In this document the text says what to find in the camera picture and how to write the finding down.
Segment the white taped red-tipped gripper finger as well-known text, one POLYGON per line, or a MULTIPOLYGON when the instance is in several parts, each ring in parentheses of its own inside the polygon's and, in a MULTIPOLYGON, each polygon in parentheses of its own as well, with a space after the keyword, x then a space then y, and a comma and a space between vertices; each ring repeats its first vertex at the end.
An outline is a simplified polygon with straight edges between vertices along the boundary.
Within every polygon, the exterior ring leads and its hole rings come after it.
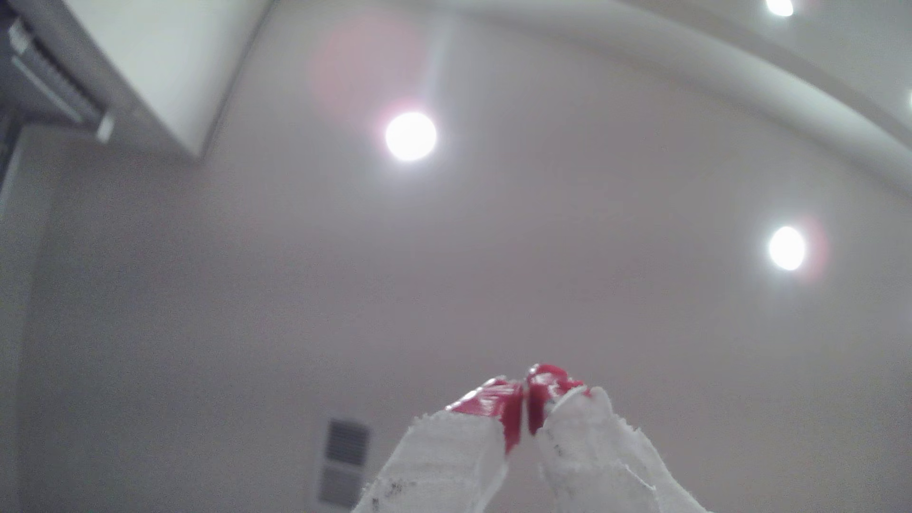
POLYGON ((607 392, 551 364, 526 376, 530 433, 556 512, 706 512, 607 392))
POLYGON ((353 512, 484 512, 519 445, 525 390, 502 376, 414 419, 353 512))

